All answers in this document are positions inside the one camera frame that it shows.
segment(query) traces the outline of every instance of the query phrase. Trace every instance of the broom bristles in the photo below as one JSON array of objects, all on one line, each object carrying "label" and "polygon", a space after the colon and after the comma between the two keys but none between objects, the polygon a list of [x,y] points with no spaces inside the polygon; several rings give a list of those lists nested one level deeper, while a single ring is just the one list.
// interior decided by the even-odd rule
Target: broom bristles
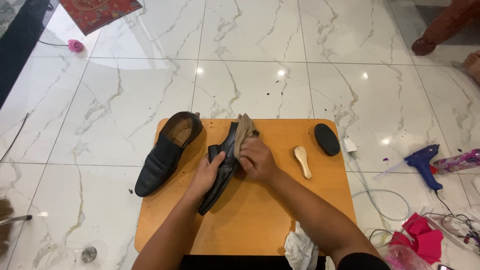
[{"label": "broom bristles", "polygon": [[[13,207],[7,198],[0,199],[0,221],[4,221],[13,216]],[[8,251],[10,244],[10,231],[12,224],[0,226],[0,258]]]}]

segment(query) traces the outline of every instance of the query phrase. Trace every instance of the plastic bag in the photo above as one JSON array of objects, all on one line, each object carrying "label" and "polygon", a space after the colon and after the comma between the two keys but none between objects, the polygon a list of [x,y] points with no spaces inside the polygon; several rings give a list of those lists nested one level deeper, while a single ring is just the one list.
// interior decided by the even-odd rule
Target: plastic bag
[{"label": "plastic bag", "polygon": [[378,253],[392,270],[432,270],[430,264],[408,246],[389,245],[380,248]]}]

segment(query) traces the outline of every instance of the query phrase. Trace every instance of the smartphone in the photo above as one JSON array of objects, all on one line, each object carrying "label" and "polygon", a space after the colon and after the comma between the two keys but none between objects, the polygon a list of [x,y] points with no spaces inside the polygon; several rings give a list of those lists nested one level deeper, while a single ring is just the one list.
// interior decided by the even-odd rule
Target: smartphone
[{"label": "smartphone", "polygon": [[450,268],[448,266],[445,266],[443,264],[438,265],[438,270],[454,270],[453,268]]}]

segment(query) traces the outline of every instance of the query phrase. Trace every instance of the black leather shoe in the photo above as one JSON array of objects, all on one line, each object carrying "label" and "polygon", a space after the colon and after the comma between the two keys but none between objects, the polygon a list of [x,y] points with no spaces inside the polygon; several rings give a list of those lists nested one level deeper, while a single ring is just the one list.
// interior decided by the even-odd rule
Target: black leather shoe
[{"label": "black leather shoe", "polygon": [[202,131],[200,117],[189,111],[174,114],[158,135],[158,140],[145,159],[135,184],[135,194],[145,197],[163,185],[177,169],[185,147]]},{"label": "black leather shoe", "polygon": [[225,151],[225,159],[218,167],[212,188],[205,194],[205,197],[198,208],[198,213],[202,216],[206,214],[216,203],[218,198],[220,198],[220,195],[239,166],[238,160],[233,156],[233,146],[235,145],[235,134],[238,125],[238,122],[232,122],[230,124],[227,138],[221,145],[210,145],[208,147],[208,159],[210,162],[212,162],[213,158],[221,151]]}]

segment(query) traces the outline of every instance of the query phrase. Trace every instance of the blue glue gun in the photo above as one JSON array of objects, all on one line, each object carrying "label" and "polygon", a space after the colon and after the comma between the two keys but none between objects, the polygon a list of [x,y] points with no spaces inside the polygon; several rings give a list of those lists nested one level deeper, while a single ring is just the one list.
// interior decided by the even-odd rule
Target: blue glue gun
[{"label": "blue glue gun", "polygon": [[439,146],[440,145],[427,146],[404,158],[404,160],[407,162],[407,165],[410,167],[415,167],[425,180],[427,186],[435,191],[444,187],[435,180],[432,172],[430,171],[430,160],[436,154],[438,154]]}]

